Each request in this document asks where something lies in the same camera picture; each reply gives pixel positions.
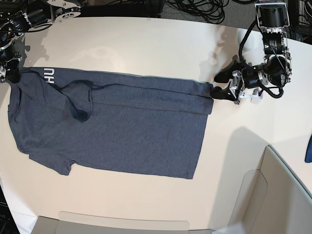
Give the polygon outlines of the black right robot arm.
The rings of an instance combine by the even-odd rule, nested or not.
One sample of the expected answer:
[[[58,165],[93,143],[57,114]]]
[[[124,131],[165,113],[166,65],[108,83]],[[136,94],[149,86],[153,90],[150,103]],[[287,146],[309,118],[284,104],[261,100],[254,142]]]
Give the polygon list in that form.
[[[55,22],[80,15],[80,0],[2,0],[0,2],[0,81],[20,80],[22,55],[13,40],[26,33],[41,32]]]

